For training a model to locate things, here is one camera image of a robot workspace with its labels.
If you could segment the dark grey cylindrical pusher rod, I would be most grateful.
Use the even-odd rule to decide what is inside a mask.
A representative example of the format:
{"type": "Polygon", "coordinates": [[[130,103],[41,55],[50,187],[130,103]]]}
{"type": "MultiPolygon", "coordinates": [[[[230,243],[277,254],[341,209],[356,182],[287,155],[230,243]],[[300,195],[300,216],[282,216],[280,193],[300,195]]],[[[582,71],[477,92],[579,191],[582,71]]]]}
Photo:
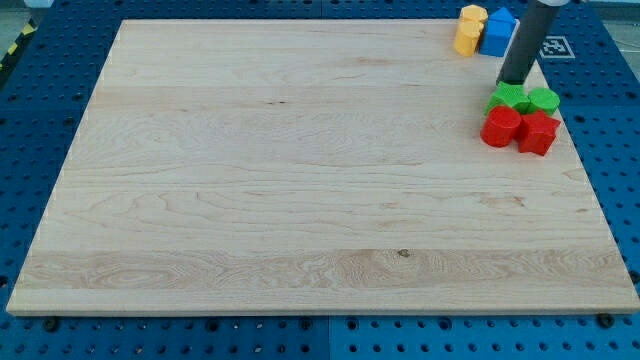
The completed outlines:
{"type": "Polygon", "coordinates": [[[561,0],[530,0],[496,83],[523,85],[561,8],[561,0]]]}

